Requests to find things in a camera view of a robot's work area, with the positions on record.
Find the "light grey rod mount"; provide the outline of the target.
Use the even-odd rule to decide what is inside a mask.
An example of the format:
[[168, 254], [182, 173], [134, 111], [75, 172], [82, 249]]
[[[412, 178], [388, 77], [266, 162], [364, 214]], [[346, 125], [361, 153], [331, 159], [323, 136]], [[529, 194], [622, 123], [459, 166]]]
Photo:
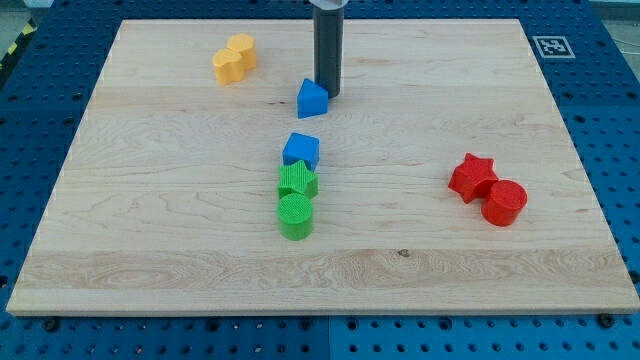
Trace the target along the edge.
[[309, 0], [309, 2], [321, 10], [338, 10], [344, 8], [349, 0]]

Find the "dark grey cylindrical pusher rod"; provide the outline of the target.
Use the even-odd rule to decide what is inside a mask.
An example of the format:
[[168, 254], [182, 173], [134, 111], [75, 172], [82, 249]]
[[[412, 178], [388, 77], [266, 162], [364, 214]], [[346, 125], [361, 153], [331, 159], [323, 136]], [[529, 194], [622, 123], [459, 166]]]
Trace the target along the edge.
[[314, 4], [314, 78], [329, 98], [340, 93], [344, 4]]

